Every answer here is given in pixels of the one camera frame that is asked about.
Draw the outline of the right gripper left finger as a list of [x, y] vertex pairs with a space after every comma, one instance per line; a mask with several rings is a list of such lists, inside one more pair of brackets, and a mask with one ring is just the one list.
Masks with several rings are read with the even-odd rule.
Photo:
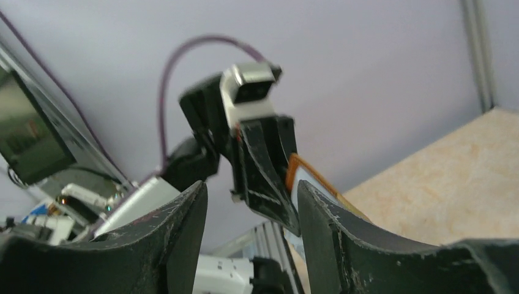
[[191, 293], [207, 213], [198, 181], [167, 205], [89, 242], [1, 235], [2, 293]]

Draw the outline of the brown leather card holder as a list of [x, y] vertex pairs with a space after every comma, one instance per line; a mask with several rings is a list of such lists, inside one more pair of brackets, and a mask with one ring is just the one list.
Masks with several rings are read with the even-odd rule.
[[[325, 197], [336, 205], [347, 209], [360, 218], [368, 221], [369, 218], [360, 212], [354, 205], [347, 201], [342, 193], [339, 192], [322, 174], [305, 161], [300, 155], [292, 153], [288, 161], [288, 170], [285, 177], [285, 186], [290, 193], [294, 206], [297, 206], [297, 186], [300, 180], [306, 180], [317, 188]], [[306, 259], [304, 254], [303, 240], [288, 230], [284, 231], [285, 239], [288, 242], [290, 253], [294, 259], [295, 268], [302, 284], [303, 292], [310, 293], [310, 282]]]

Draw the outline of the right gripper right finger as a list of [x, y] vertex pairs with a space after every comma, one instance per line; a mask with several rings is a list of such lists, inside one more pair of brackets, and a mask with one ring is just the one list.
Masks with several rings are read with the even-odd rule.
[[312, 293], [517, 293], [518, 241], [464, 239], [433, 246], [388, 232], [297, 188]]

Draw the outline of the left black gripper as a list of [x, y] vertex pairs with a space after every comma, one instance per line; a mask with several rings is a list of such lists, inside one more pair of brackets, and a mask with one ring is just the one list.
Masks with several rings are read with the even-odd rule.
[[189, 89], [179, 105], [193, 136], [210, 156], [231, 160], [234, 194], [256, 214], [301, 235], [299, 215], [285, 186], [289, 158], [297, 153], [294, 119], [250, 119], [228, 125], [215, 73]]

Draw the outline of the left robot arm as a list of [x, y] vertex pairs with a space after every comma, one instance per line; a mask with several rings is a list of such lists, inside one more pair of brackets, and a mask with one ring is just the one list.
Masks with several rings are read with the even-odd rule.
[[240, 81], [218, 73], [187, 89], [179, 105], [192, 136], [166, 158], [96, 231], [97, 238], [144, 220], [192, 184], [217, 174], [221, 158], [233, 174], [231, 195], [266, 218], [233, 241], [229, 253], [200, 255], [191, 266], [193, 293], [302, 293], [283, 231], [299, 232], [288, 184], [289, 157], [296, 153], [294, 119], [278, 115], [268, 99], [280, 72], [265, 80]]

